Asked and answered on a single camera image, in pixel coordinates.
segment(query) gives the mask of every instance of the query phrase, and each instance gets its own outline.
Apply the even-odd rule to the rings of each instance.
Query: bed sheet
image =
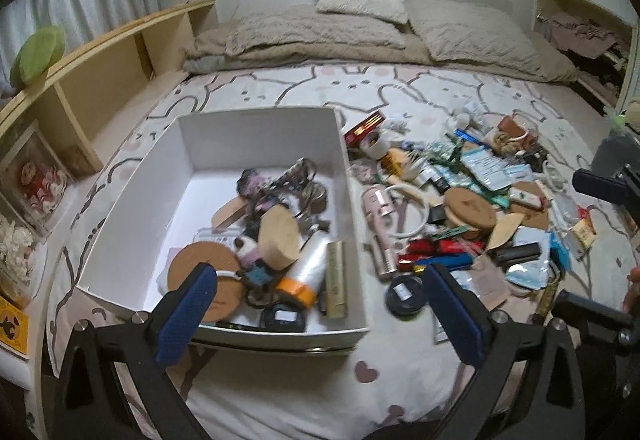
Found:
[[[75,290],[95,237],[136,166],[178,115],[273,106],[333,106],[352,127],[374,110],[402,117],[416,140],[436,140],[453,107],[476,100],[488,117],[516,113],[536,127],[561,173],[570,178],[588,167],[592,153],[554,107],[553,87],[462,71],[423,66],[335,64],[244,70],[194,77],[162,99],[124,142],[98,176],[76,216],[55,273],[47,313],[47,339],[56,374],[70,331],[79,319],[101,326],[114,316]],[[615,209],[570,193],[589,207],[598,238],[582,261],[573,261],[574,285],[607,305],[617,306],[634,252]],[[364,218],[358,223],[364,229]],[[168,370],[177,390],[212,438],[359,439],[399,422],[437,418],[460,392],[465,373],[449,343],[434,344],[433,315],[427,308],[410,322],[391,316],[385,287],[366,269],[371,332],[349,356],[284,357],[189,346]],[[510,301],[508,311],[524,319],[529,301]],[[124,388],[143,431],[150,425],[129,381]]]

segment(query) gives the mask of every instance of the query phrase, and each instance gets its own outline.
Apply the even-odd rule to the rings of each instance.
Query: clutter pile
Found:
[[[596,232],[539,135],[514,114],[491,127],[476,102],[454,111],[442,142],[406,133],[375,112],[345,134],[351,172],[365,185],[377,274],[390,282],[389,312],[403,320],[420,313],[427,301],[418,275],[439,263],[489,310],[510,295],[537,296],[530,321],[544,322],[570,255],[581,258]],[[417,217],[405,232],[410,206]],[[444,339],[436,323],[436,342]]]
[[[204,324],[250,332],[305,332],[307,315],[346,315],[342,242],[332,239],[327,187],[310,159],[300,159],[278,178],[246,169],[238,196],[220,208],[211,227],[190,245],[171,249],[158,277],[162,293],[177,289],[200,263],[218,274],[218,291]],[[254,324],[236,322],[241,306],[255,309]]]

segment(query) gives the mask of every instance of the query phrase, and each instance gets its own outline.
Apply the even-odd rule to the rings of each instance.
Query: screw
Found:
[[[74,324],[74,330],[76,332],[84,332],[87,328],[89,328],[89,321],[86,319],[81,319],[76,324]]]
[[[131,322],[134,325],[142,325],[147,319],[149,319],[149,312],[145,310],[138,310],[131,316]]]
[[[553,319],[551,319],[551,321],[549,321],[549,324],[559,332],[566,328],[566,323],[559,317],[554,317]]]
[[[497,325],[504,325],[509,320],[509,314],[504,310],[496,310],[492,312],[491,319]]]
[[[620,333],[618,334],[618,341],[620,344],[629,344],[631,342],[631,331],[626,328],[620,330]]]

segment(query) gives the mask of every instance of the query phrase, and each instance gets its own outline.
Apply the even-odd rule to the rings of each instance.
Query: green cushion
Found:
[[[22,49],[18,52],[18,55],[14,59],[14,64],[11,65],[11,72],[9,72],[9,83],[14,88],[22,90],[24,83],[20,77],[20,56],[22,55]]]
[[[24,42],[18,53],[22,82],[26,85],[33,83],[64,53],[65,29],[60,26],[38,29]]]

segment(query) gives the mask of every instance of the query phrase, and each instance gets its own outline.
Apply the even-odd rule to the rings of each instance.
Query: blue gripper pad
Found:
[[[483,330],[478,321],[486,319],[488,312],[475,294],[463,290],[443,267],[440,268],[444,272],[439,272],[436,265],[425,266],[422,272],[422,288],[460,361],[478,369],[486,358],[490,339],[490,329],[484,327]],[[448,283],[444,276],[449,276],[455,286]],[[465,305],[470,306],[476,318],[479,318],[478,321]]]
[[[156,334],[156,363],[161,370],[177,364],[218,290],[216,270],[199,263],[181,286],[167,293],[152,316],[161,323]]]

